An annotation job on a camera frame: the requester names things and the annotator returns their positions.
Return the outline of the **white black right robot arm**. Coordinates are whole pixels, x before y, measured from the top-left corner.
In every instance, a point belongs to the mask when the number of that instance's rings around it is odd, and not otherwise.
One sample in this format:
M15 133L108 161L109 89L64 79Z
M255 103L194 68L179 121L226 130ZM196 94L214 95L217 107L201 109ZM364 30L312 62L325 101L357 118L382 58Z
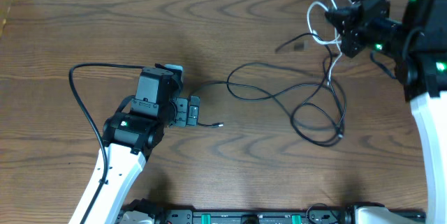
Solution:
M408 0L401 22L390 20L388 0L350 0L326 20L353 58L366 47L395 61L416 121L427 180L426 223L446 222L446 0Z

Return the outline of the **black cable blue connector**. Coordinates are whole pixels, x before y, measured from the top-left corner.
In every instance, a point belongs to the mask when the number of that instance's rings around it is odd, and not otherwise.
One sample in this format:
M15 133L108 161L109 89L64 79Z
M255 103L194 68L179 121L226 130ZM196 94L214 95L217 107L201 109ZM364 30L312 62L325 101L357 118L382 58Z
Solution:
M343 138L344 136L344 129L345 129L345 123L344 123L344 117L346 114L346 95L344 93L344 90L339 85L338 82L335 81L335 79L332 78L332 70L335 67L335 64L337 61L341 58L343 55L340 45L341 45L341 36L338 32L335 32L335 38L332 40L323 40L315 30L311 30L310 32L303 33L299 36L296 36L295 38L292 38L285 43L278 46L274 52L278 53L282 48L286 47L287 45L293 43L294 41L300 39L304 36L311 36L319 45L322 45L326 48L326 50L329 52L329 64L328 67L325 67L325 60L323 60L323 79L319 84L308 84L308 86L317 86L315 92L308 97L306 100L304 100L301 104L299 104L290 114L290 120L292 127L297 131L297 134L301 137L303 137L305 140L309 140L310 142L316 142L316 140L311 140L307 136L303 135L297 128L297 125L300 125L299 122L295 120L295 114L296 112L304 106L311 106L317 109L319 112L321 112L325 117L327 117L330 120L330 123L332 124L332 127L335 131L335 135L331 137L329 140L321 141L322 145L329 145L330 142L336 142ZM317 92L320 89L326 89L330 94L333 96L335 105L337 106L338 113L340 114L340 118L338 121L334 121L324 110L322 110L317 105L310 103L310 100L313 98L314 95L317 94Z

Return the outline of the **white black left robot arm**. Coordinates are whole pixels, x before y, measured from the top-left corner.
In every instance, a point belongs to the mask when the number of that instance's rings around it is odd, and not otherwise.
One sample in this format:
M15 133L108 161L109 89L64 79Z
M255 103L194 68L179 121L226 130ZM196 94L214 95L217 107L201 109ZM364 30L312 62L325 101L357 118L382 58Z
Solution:
M127 96L102 129L91 179L71 223L114 223L133 183L169 126L197 126L200 99L180 97L182 66L140 67L135 94Z

